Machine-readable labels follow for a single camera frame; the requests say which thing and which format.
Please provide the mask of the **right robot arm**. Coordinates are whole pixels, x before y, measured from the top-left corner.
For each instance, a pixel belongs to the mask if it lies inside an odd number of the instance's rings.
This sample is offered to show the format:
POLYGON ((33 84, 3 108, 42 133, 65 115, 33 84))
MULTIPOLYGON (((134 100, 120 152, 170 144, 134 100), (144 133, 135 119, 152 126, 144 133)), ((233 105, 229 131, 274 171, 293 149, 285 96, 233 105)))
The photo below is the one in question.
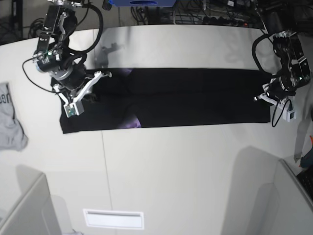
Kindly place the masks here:
POLYGON ((53 0, 48 8, 42 31, 39 35, 33 62, 37 70, 48 73, 56 80, 52 93, 64 95, 72 102, 76 95, 94 78, 87 72, 84 62, 90 51, 96 48, 104 28, 100 9, 83 0, 53 0), (75 50, 69 46, 69 38, 79 22, 75 16, 77 7, 92 10, 99 19, 99 30, 91 46, 75 50))

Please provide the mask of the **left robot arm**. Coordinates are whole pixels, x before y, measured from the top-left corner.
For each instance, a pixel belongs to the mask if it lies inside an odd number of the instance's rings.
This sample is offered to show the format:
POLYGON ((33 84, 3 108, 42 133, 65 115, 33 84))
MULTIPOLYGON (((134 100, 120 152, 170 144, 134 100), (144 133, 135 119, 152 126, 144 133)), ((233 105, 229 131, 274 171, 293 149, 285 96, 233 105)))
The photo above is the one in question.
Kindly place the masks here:
POLYGON ((313 19, 304 18, 301 8, 311 8, 294 0, 257 0, 255 11, 260 16, 266 33, 252 44, 252 57, 259 71, 263 72, 256 48, 264 39, 272 39, 274 54, 279 58, 281 68, 271 75, 270 82, 263 85, 263 93, 254 100, 264 100, 279 105, 289 96, 294 96, 298 88, 309 84, 311 70, 302 49, 299 34, 312 35, 313 19))

